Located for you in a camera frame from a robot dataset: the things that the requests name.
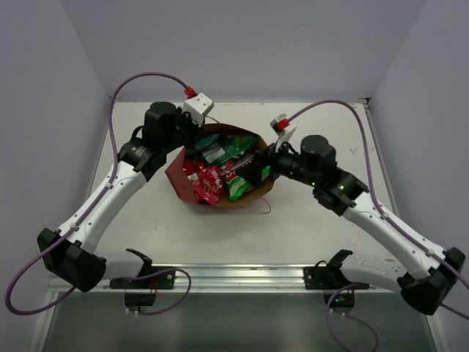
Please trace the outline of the green Chuba chips bag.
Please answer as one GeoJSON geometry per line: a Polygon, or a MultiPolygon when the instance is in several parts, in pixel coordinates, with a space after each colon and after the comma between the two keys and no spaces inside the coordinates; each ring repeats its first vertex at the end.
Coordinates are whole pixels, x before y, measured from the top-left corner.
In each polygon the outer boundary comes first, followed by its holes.
{"type": "Polygon", "coordinates": [[[224,182],[228,188],[229,200],[232,202],[237,201],[247,192],[251,186],[240,176],[237,175],[237,170],[230,172],[223,176],[224,182]]]}

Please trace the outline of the dark green chips bag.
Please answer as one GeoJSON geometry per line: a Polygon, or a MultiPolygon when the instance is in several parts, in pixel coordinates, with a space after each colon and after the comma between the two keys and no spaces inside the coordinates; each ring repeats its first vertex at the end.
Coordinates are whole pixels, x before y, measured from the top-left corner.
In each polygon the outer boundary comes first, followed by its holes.
{"type": "Polygon", "coordinates": [[[228,160],[242,155],[258,140],[255,135],[219,136],[215,142],[202,151],[207,165],[220,166],[228,160]]]}

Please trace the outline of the red brown paper bag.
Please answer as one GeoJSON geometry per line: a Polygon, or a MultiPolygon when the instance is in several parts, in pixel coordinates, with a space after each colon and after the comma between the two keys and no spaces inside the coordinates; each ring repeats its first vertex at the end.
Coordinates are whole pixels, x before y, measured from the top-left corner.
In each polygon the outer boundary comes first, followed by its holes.
{"type": "MultiPolygon", "coordinates": [[[[244,128],[237,127],[235,125],[229,125],[224,123],[206,123],[205,130],[201,134],[203,136],[209,136],[214,133],[219,133],[221,135],[255,135],[258,140],[252,147],[254,151],[264,151],[267,149],[267,144],[265,140],[252,131],[248,131],[244,128]]],[[[262,199],[268,192],[270,192],[274,187],[274,181],[267,177],[262,181],[262,184],[259,188],[250,190],[241,196],[236,202],[232,202],[229,199],[229,192],[227,187],[223,188],[223,191],[219,194],[218,201],[215,205],[210,205],[208,202],[198,200],[195,196],[195,193],[192,188],[191,181],[188,179],[185,171],[183,170],[183,164],[185,157],[186,149],[183,148],[175,157],[175,159],[169,164],[166,168],[165,173],[169,182],[171,183],[172,188],[174,189],[176,195],[183,202],[187,202],[192,205],[200,205],[209,208],[237,208],[240,206],[248,205],[249,203],[262,199]]]]}

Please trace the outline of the pink candy packet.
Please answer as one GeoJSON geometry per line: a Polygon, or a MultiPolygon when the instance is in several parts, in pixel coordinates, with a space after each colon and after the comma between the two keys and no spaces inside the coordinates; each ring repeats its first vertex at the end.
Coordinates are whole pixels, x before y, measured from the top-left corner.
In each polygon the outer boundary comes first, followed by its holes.
{"type": "Polygon", "coordinates": [[[234,172],[240,167],[249,164],[254,158],[254,154],[247,153],[239,158],[230,158],[228,161],[219,166],[219,172],[221,176],[225,176],[230,172],[234,172]]]}
{"type": "Polygon", "coordinates": [[[191,182],[195,193],[209,205],[218,202],[224,182],[217,166],[209,166],[193,174],[191,182]]]}

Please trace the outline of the teal snack packet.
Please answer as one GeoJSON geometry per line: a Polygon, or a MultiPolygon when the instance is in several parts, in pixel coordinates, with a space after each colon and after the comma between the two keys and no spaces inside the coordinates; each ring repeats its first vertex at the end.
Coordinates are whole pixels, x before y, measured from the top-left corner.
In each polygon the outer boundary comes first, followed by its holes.
{"type": "Polygon", "coordinates": [[[196,152],[206,164],[216,162],[225,154],[224,148],[218,142],[219,136],[218,133],[206,136],[196,144],[196,152]]]}

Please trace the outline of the red gummy candy bag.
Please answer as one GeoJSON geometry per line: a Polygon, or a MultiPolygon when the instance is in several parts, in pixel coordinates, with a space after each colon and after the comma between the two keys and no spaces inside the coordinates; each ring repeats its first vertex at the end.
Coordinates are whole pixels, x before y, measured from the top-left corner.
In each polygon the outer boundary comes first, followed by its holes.
{"type": "Polygon", "coordinates": [[[186,158],[182,164],[182,170],[188,179],[193,179],[196,174],[204,169],[204,162],[198,158],[186,158]]]}

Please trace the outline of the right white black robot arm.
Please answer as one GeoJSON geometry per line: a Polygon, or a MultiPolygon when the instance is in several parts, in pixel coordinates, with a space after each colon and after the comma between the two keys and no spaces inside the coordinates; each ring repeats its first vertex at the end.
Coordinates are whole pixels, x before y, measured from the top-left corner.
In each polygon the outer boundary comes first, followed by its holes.
{"type": "Polygon", "coordinates": [[[465,255],[456,247],[444,249],[431,242],[379,202],[372,189],[353,174],[339,168],[336,150],[324,136],[302,139],[300,150],[288,142],[277,142],[257,152],[237,173],[252,186],[262,182],[262,171],[284,176],[312,188],[325,209],[352,222],[387,249],[402,265],[400,269],[372,269],[348,254],[342,263],[331,265],[326,278],[333,287],[344,287],[357,267],[357,282],[399,291],[417,312],[433,315],[459,280],[465,255]]]}

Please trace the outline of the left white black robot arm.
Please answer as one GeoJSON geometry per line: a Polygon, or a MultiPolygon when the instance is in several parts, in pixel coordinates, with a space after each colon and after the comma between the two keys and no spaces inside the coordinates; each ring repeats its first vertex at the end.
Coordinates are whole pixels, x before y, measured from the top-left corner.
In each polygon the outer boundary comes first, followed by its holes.
{"type": "Polygon", "coordinates": [[[45,228],[38,235],[45,267],[82,292],[104,279],[127,278],[135,287],[146,287],[152,281],[152,269],[140,252],[128,249],[123,259],[112,261],[95,250],[115,216],[166,163],[168,154],[195,143],[212,109],[213,104],[201,98],[188,99],[181,107],[152,103],[143,125],[123,144],[92,195],[57,230],[45,228]]]}

